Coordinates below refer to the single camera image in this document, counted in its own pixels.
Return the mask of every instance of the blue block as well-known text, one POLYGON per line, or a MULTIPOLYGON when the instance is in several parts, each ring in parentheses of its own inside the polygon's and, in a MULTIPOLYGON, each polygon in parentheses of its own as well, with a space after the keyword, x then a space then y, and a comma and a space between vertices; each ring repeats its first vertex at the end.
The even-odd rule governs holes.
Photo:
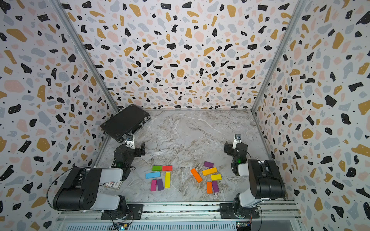
POLYGON ((154 173, 147 173, 147 174, 145 174, 145 178, 146 179, 156 178, 156 177, 161 177, 161 172, 160 171, 157 171, 157 172, 154 172, 154 173))

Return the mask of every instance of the colorful block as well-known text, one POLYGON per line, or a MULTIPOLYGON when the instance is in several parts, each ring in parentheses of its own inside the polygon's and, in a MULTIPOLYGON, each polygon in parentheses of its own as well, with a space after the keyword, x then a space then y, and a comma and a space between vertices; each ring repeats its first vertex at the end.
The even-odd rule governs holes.
POLYGON ((163 166, 162 171, 172 171, 172 165, 169 166, 163 166))
POLYGON ((211 175, 211 174, 214 174, 217 172, 217 169, 216 168, 211 168, 211 169, 206 169, 206 170, 203 170, 203 175, 206 176, 206 175, 211 175))
POLYGON ((157 180, 157 186, 158 186, 158 191, 161 191, 164 189, 162 179, 157 180))
POLYGON ((156 177, 161 177, 161 172, 160 171, 157 171, 157 172, 154 172, 154 173, 147 173, 147 174, 145 174, 145 178, 146 179, 156 178, 156 177))
POLYGON ((220 190, 218 189, 218 184, 217 184, 217 181, 212 181, 212 187, 213 187, 213 191, 215 193, 218 193, 220 190))
POLYGON ((152 171, 162 171, 162 166, 153 166, 152 171))
POLYGON ((169 188, 170 183, 171 183, 171 173, 170 172, 166 172, 166 179, 164 181, 164 187, 165 188, 169 188))
POLYGON ((212 182, 207 182, 207 193, 213 193, 212 182))
POLYGON ((203 166, 204 166, 204 167, 207 167, 207 168, 213 168, 213 163, 208 162, 208 161, 204 161, 203 166))
POLYGON ((221 180, 221 174, 211 175, 211 180, 221 180))
POLYGON ((201 178, 201 176, 198 174, 198 172, 195 169, 190 170, 190 172, 193 174, 193 176, 195 177, 196 181, 198 181, 198 183, 202 182, 203 179, 201 178))
POLYGON ((152 180, 152 186, 150 187, 150 191, 155 192, 157 190, 157 180, 152 180))

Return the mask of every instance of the terrazzo wall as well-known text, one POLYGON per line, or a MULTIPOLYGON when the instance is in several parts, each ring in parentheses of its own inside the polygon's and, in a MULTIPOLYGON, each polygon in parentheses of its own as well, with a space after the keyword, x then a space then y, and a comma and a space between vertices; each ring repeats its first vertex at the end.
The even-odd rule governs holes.
POLYGON ((112 109, 48 1, 0 7, 0 230, 51 230, 47 188, 92 164, 112 109))
POLYGON ((250 108, 297 0, 62 0, 120 108, 250 108))
POLYGON ((308 1, 256 111, 307 230, 370 230, 369 10, 308 1))

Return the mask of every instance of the yellow block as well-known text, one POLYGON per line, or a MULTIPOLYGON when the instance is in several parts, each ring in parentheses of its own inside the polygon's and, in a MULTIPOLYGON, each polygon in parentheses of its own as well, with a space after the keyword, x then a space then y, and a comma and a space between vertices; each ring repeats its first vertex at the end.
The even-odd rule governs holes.
POLYGON ((169 188, 170 182, 171 182, 171 173, 170 172, 166 172, 166 179, 164 181, 164 187, 165 188, 169 188))
POLYGON ((216 168, 211 168, 211 169, 204 170, 202 172, 203 172, 203 175, 206 176, 206 175, 210 175, 210 174, 216 173, 217 172, 217 169, 216 168))
POLYGON ((211 179, 212 180, 221 180, 222 177, 221 177, 221 174, 216 174, 216 175, 211 175, 211 179))

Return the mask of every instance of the marble floor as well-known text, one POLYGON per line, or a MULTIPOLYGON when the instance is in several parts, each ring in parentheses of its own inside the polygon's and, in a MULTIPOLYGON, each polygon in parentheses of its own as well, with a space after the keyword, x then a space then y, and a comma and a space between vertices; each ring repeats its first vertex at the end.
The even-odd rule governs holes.
MULTIPOLYGON (((119 190, 100 186, 100 192, 123 195, 128 202, 232 201, 237 193, 249 188, 249 179, 231 171, 232 157, 223 152, 225 142, 232 143, 234 134, 242 134, 242 142, 248 145, 253 159, 270 159, 250 111, 147 111, 151 120, 135 134, 136 147, 145 142, 145 156, 135 158, 132 166, 136 169, 119 190), (201 173, 207 169, 204 161, 214 163, 222 175, 218 193, 207 194, 206 182, 211 181, 211 176, 201 173), (150 191, 152 179, 145 179, 145 174, 152 172, 153 165, 173 166, 170 188, 150 191), (193 168, 202 182, 198 183, 191 174, 193 168)), ((98 167, 111 166, 113 151, 119 145, 110 139, 98 167)))

